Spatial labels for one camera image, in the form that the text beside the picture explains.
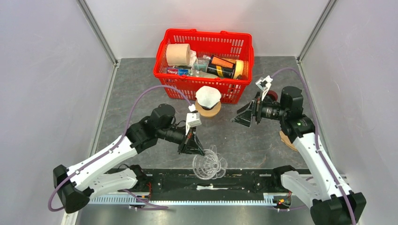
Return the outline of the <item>clear glass dripper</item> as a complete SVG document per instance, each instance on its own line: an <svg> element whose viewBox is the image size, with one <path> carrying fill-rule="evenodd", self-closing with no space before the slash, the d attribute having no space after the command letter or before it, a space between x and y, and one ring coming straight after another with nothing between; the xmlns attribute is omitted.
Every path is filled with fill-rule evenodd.
<svg viewBox="0 0 398 225"><path fill-rule="evenodd" d="M193 173L201 180L222 178L227 171L227 160L220 155L215 145L204 150L205 155L196 155L192 162Z"/></svg>

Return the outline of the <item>round wooden dripper holder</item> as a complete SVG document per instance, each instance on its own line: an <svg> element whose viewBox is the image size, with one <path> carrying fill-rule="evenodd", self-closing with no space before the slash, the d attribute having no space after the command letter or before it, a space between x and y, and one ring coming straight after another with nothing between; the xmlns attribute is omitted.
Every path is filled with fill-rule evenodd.
<svg viewBox="0 0 398 225"><path fill-rule="evenodd" d="M207 110L204 107L202 107L197 101L195 101L195 107L201 116L206 118L212 118L220 112L221 102L219 101L216 105L214 105L212 109Z"/></svg>

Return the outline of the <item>white paper coffee filter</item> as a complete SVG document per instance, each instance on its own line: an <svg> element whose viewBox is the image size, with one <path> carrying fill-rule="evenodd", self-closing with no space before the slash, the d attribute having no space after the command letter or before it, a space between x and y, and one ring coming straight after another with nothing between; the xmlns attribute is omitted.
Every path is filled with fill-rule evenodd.
<svg viewBox="0 0 398 225"><path fill-rule="evenodd" d="M196 91L195 97L202 108L210 110L221 101L222 96L218 89L210 86L202 86Z"/></svg>

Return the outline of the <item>brown paper coffee filter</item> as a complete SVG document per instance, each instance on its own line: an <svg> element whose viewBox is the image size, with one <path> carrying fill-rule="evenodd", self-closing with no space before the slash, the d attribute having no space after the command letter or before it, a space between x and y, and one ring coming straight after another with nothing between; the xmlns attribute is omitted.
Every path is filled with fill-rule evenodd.
<svg viewBox="0 0 398 225"><path fill-rule="evenodd" d="M280 137L281 137L281 141L282 141L286 146L288 146L288 147L289 147L290 149L292 149L293 151L298 152L298 150L296 149L296 147L291 143L291 141L289 140L288 136L285 135L285 134L283 133L282 130L279 131L279 135L280 135Z"/></svg>

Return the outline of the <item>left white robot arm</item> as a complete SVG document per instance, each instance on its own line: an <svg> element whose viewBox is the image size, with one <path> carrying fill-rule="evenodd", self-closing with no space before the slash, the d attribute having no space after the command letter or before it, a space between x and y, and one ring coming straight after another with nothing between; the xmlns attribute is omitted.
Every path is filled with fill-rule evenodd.
<svg viewBox="0 0 398 225"><path fill-rule="evenodd" d="M177 144L179 154L203 156L204 148L196 135L196 127L201 125L200 113L194 105L189 106L189 109L185 126L180 127L175 122L174 107L161 104L91 157L69 167L55 167L55 191L48 202L49 210L56 210L52 207L56 195L62 203L60 209L69 214L81 210L90 200L111 192L132 188L143 191L147 186L147 178L140 166L131 165L115 173L109 173L109 170L155 146L159 139Z"/></svg>

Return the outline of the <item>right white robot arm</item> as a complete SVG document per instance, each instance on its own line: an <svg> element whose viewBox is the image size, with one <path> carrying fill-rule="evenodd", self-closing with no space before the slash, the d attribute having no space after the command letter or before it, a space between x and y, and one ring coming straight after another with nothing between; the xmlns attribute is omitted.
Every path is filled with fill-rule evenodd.
<svg viewBox="0 0 398 225"><path fill-rule="evenodd" d="M285 189L295 194L306 207L316 225L355 225L366 206L361 192L355 193L332 164L315 133L312 120L303 114L302 90L287 86L280 101L270 94L256 96L237 110L232 122L250 127L262 119L277 120L282 133L301 154L315 184L304 179L292 166L273 170L271 186L277 192Z"/></svg>

